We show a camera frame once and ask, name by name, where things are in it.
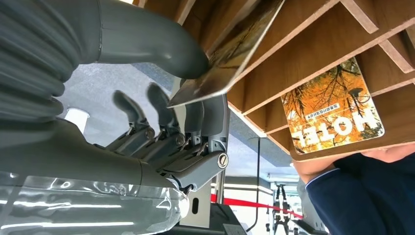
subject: wooden shelf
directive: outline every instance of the wooden shelf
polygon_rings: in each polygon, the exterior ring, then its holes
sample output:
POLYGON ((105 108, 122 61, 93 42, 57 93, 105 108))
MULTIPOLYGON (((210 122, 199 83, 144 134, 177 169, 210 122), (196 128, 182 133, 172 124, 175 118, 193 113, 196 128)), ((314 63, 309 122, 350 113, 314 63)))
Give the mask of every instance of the wooden shelf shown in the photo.
MULTIPOLYGON (((134 0, 134 4, 182 24, 209 56, 273 1, 134 0)), ((287 0, 228 92, 229 105, 296 160, 414 142, 414 9, 413 0, 287 0), (374 97, 385 135, 296 154, 280 96, 352 57, 374 97)))

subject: orange book cover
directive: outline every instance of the orange book cover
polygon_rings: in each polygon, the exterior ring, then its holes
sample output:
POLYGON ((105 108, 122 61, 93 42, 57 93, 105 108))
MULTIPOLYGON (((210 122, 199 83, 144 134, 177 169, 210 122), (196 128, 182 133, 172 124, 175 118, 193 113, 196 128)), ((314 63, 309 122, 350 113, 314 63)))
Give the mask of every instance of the orange book cover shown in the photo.
POLYGON ((385 132, 355 58, 281 100, 298 154, 373 139, 385 132))

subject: screw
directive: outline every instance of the screw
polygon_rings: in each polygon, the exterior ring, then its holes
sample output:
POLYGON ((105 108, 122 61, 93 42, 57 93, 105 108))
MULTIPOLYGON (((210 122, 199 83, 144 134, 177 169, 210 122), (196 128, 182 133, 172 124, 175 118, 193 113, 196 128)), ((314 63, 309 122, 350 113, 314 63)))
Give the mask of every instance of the screw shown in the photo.
POLYGON ((176 143, 178 146, 182 146, 186 140, 183 135, 180 135, 176 138, 176 143))
POLYGON ((229 163, 229 159, 228 156, 226 155, 226 153, 222 153, 221 155, 219 155, 218 157, 218 166, 221 169, 224 169, 228 166, 229 163))
POLYGON ((145 132, 145 136, 147 137, 148 140, 151 139, 151 138, 153 138, 154 137, 154 130, 153 129, 148 129, 145 132))

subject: navy blue shirt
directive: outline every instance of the navy blue shirt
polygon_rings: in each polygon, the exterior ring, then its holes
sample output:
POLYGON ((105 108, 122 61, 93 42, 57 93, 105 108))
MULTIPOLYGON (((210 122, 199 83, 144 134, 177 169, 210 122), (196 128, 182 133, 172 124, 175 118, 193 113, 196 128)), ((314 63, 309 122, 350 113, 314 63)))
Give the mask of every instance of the navy blue shirt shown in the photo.
POLYGON ((307 192, 333 235, 415 235, 415 153, 394 163, 362 154, 310 181, 307 192))

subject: ceiling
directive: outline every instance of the ceiling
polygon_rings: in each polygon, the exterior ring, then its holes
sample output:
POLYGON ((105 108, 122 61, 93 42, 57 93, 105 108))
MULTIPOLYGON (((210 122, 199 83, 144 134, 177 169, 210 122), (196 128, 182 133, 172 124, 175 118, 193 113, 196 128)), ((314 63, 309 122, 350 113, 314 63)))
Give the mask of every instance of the ceiling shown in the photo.
MULTIPOLYGON (((89 113, 84 132, 88 142, 108 145, 128 128, 126 115, 112 103, 112 93, 121 90, 134 99, 144 110, 151 126, 157 128, 158 116, 146 97, 150 82, 160 84, 170 94, 174 77, 158 67, 142 63, 133 65, 90 64, 80 65, 65 83, 65 94, 58 98, 64 107, 78 108, 89 113)), ((228 154, 229 176, 256 176, 257 135, 234 113, 231 113, 228 154)), ((297 173, 289 166, 291 157, 268 139, 261 140, 260 177, 268 173, 281 177, 297 173)))

